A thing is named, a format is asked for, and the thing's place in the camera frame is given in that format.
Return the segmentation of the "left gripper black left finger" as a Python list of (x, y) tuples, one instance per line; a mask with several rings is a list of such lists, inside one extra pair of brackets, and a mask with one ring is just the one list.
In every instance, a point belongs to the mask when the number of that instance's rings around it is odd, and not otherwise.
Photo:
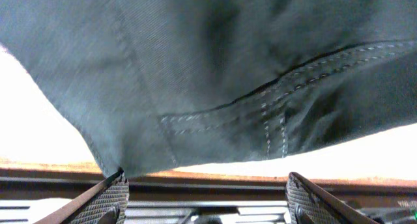
[(119, 170), (36, 224), (123, 224), (128, 200), (129, 182)]

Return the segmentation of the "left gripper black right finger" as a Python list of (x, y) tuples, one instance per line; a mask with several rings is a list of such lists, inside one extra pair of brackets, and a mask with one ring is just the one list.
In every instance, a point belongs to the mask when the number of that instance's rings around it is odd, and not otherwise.
[(378, 224), (298, 173), (285, 192), (292, 224)]

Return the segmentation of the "black shorts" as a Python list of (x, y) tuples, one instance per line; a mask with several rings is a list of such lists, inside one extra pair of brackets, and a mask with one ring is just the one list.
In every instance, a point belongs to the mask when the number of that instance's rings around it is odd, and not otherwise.
[(416, 122), (416, 0), (1, 0), (1, 43), (106, 176)]

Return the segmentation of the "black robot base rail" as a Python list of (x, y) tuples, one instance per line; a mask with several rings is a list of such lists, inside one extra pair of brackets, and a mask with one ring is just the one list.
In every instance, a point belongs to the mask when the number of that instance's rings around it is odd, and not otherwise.
[[(288, 178), (126, 178), (124, 223), (291, 223)], [(36, 223), (105, 179), (89, 173), (2, 169), (1, 222)], [(307, 179), (377, 223), (416, 222), (415, 184)]]

